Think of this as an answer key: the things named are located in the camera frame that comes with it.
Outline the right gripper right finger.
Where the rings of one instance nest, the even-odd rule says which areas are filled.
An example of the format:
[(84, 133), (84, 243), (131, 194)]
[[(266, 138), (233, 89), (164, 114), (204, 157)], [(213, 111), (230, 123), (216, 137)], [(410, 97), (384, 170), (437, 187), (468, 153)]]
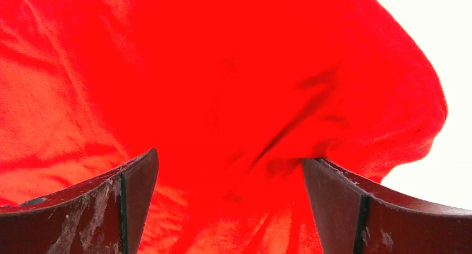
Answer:
[(471, 253), (471, 211), (384, 187), (324, 159), (303, 174), (324, 253)]

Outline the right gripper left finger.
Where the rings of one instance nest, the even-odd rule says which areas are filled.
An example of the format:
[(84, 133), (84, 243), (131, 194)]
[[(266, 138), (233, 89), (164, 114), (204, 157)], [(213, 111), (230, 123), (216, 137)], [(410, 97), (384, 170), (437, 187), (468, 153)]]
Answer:
[(137, 253), (158, 176), (156, 149), (61, 191), (1, 207), (2, 253)]

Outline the red t shirt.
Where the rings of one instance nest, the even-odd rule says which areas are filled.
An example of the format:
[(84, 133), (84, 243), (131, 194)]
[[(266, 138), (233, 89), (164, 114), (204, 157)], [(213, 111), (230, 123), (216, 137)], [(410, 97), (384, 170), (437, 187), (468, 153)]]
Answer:
[(140, 253), (320, 253), (301, 160), (379, 182), (447, 114), (377, 0), (1, 0), (1, 203), (155, 148)]

